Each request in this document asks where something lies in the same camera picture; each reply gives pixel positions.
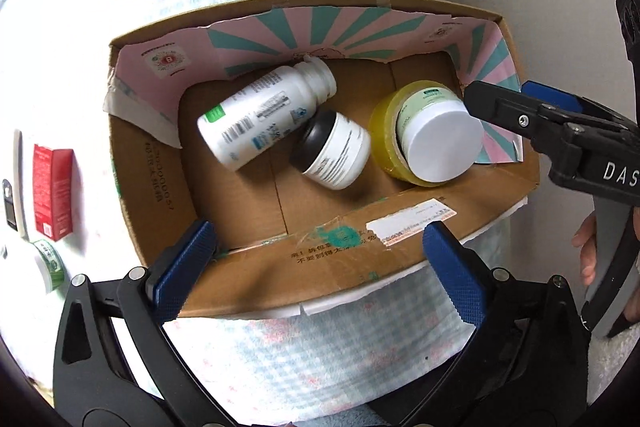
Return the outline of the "person right hand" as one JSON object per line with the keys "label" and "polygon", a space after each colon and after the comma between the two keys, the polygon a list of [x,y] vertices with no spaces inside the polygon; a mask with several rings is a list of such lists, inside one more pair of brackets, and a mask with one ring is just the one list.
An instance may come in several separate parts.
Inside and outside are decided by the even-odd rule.
{"label": "person right hand", "polygon": [[[589,287],[597,276],[597,218],[594,211],[582,221],[572,238],[572,246],[579,249],[580,278]],[[627,301],[623,317],[631,325],[639,322],[639,287]]]}

